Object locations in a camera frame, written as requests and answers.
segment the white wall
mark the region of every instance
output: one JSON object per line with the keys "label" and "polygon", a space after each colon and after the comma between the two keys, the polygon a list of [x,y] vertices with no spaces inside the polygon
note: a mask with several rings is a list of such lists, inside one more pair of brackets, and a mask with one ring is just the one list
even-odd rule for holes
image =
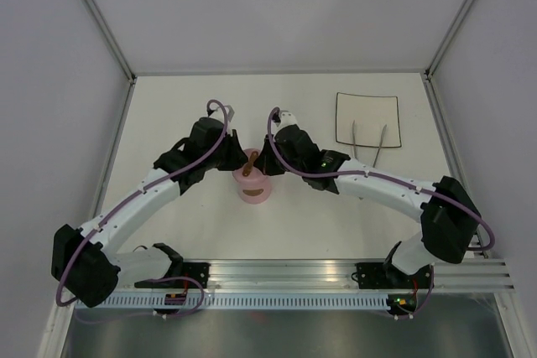
{"label": "white wall", "polygon": [[537,331],[537,0],[477,0],[436,75],[477,205]]}
{"label": "white wall", "polygon": [[0,345],[34,356],[53,235],[87,218],[126,79],[80,0],[0,0]]}
{"label": "white wall", "polygon": [[96,0],[136,73],[423,69],[463,0]]}

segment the gray floor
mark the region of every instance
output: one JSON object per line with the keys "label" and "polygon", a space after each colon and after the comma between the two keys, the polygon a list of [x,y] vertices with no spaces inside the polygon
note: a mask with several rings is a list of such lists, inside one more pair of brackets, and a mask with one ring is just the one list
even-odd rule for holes
{"label": "gray floor", "polygon": [[[126,310],[84,310],[104,319]],[[208,310],[86,325],[73,320],[63,357],[509,357],[491,301],[434,296],[414,320],[360,311]]]}

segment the pink cup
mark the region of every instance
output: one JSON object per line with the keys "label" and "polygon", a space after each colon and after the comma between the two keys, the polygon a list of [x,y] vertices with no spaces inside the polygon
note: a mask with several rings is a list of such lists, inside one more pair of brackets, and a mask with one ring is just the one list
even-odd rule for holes
{"label": "pink cup", "polygon": [[[244,150],[250,158],[253,152],[261,153],[256,148]],[[270,177],[263,175],[261,171],[252,166],[252,160],[248,161],[242,168],[233,171],[233,178],[238,183],[238,195],[241,199],[251,205],[258,205],[269,198],[272,191]]]}

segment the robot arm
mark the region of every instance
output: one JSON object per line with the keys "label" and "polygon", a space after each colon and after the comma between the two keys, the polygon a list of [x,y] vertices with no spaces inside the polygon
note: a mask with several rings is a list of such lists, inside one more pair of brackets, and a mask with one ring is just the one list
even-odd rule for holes
{"label": "robot arm", "polygon": [[[226,106],[226,111],[231,121],[233,110]],[[52,275],[61,280],[69,261],[84,241],[86,244],[75,257],[65,286],[90,308],[104,301],[116,287],[148,278],[179,276],[183,259],[165,244],[155,244],[138,252],[117,251],[156,211],[200,182],[207,170],[233,171],[248,161],[237,134],[231,130],[227,130],[220,145],[208,155],[225,128],[224,122],[221,108],[210,112],[209,117],[202,117],[194,124],[190,136],[163,153],[121,203],[77,230],[68,225],[61,227],[54,239]],[[195,167],[176,174],[204,155],[207,158]]]}
{"label": "robot arm", "polygon": [[320,150],[290,112],[273,114],[273,121],[277,126],[273,144],[267,136],[256,168],[267,175],[294,172],[314,189],[369,198],[421,224],[421,233],[399,242],[389,253],[384,264],[388,277],[396,282],[397,277],[410,276],[438,261],[462,261],[478,223],[437,197],[447,196],[479,215],[457,180],[444,177],[432,183],[396,177],[344,153]]}

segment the perforated rail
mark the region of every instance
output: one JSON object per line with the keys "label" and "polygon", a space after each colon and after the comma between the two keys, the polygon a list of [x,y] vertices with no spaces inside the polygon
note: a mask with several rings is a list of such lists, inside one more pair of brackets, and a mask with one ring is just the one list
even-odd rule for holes
{"label": "perforated rail", "polygon": [[[183,304],[170,302],[164,293],[117,292],[98,308],[114,309],[189,309],[199,301],[200,294],[191,293]],[[274,294],[216,293],[207,294],[203,309],[235,310],[385,310],[386,294]],[[85,308],[82,303],[77,308]]]}

